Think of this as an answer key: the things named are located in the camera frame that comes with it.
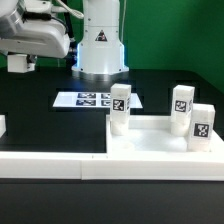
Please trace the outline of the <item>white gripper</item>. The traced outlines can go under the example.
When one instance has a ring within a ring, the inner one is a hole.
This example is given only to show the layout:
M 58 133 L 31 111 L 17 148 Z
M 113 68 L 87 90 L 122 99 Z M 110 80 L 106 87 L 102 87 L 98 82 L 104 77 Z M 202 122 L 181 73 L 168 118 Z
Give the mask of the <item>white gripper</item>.
M 64 58 L 69 45 L 65 26 L 55 20 L 28 20 L 14 36 L 0 37 L 0 50 L 43 57 Z

